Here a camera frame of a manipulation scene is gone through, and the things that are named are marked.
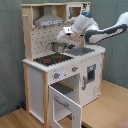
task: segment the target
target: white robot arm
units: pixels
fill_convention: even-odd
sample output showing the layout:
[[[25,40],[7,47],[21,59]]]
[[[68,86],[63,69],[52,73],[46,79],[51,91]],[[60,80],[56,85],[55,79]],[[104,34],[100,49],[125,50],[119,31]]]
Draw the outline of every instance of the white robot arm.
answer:
[[[99,30],[98,24],[94,21],[93,17],[83,12],[75,20],[71,27],[64,27],[57,35],[57,40],[61,41],[66,36],[75,38],[85,32],[85,40],[91,44],[95,44],[103,39],[116,36],[125,32],[128,28],[128,12],[120,15],[117,23],[109,28]]]

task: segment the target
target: knob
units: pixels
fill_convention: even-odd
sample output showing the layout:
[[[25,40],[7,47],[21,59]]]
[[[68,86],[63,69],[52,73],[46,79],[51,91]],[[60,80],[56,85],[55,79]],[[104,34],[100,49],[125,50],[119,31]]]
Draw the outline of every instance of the knob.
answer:
[[[59,76],[60,76],[60,74],[58,74],[58,73],[55,73],[55,74],[54,74],[54,78],[55,78],[55,79],[58,79]]]
[[[73,67],[72,71],[75,72],[78,68],[77,67]]]

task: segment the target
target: wooden toy kitchen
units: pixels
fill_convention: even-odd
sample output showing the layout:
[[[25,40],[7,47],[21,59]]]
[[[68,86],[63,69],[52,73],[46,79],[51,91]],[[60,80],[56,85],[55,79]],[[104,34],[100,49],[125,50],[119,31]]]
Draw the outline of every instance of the wooden toy kitchen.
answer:
[[[105,49],[85,44],[84,37],[59,43],[64,26],[71,26],[90,2],[23,4],[26,108],[48,128],[72,114],[80,128],[82,107],[101,95]]]

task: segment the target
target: cabinet handle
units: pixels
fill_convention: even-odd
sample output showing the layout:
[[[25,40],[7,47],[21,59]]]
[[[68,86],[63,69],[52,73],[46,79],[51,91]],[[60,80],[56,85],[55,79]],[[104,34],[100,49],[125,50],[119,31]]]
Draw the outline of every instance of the cabinet handle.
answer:
[[[54,98],[55,98],[55,100],[56,100],[58,103],[60,103],[60,104],[62,104],[62,105],[64,105],[64,106],[66,106],[66,107],[68,107],[68,106],[69,106],[69,104],[68,104],[68,103],[63,102],[63,101],[60,101],[60,99],[59,99],[59,97],[58,97],[58,96],[55,96]]]
[[[83,76],[83,80],[84,80],[84,87],[82,87],[82,90],[85,90],[85,88],[86,88],[86,81],[87,81],[87,79],[85,78],[85,76]]]

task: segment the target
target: oven door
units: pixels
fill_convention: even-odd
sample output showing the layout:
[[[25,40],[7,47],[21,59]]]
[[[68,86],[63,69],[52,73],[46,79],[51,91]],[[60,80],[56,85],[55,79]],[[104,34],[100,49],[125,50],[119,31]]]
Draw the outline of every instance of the oven door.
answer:
[[[49,86],[50,126],[52,128],[63,128],[57,122],[58,119],[56,119],[55,117],[56,103],[58,103],[58,106],[60,105],[60,107],[65,108],[65,109],[62,109],[64,114],[67,113],[68,111],[72,113],[72,128],[81,128],[82,107],[51,86]]]

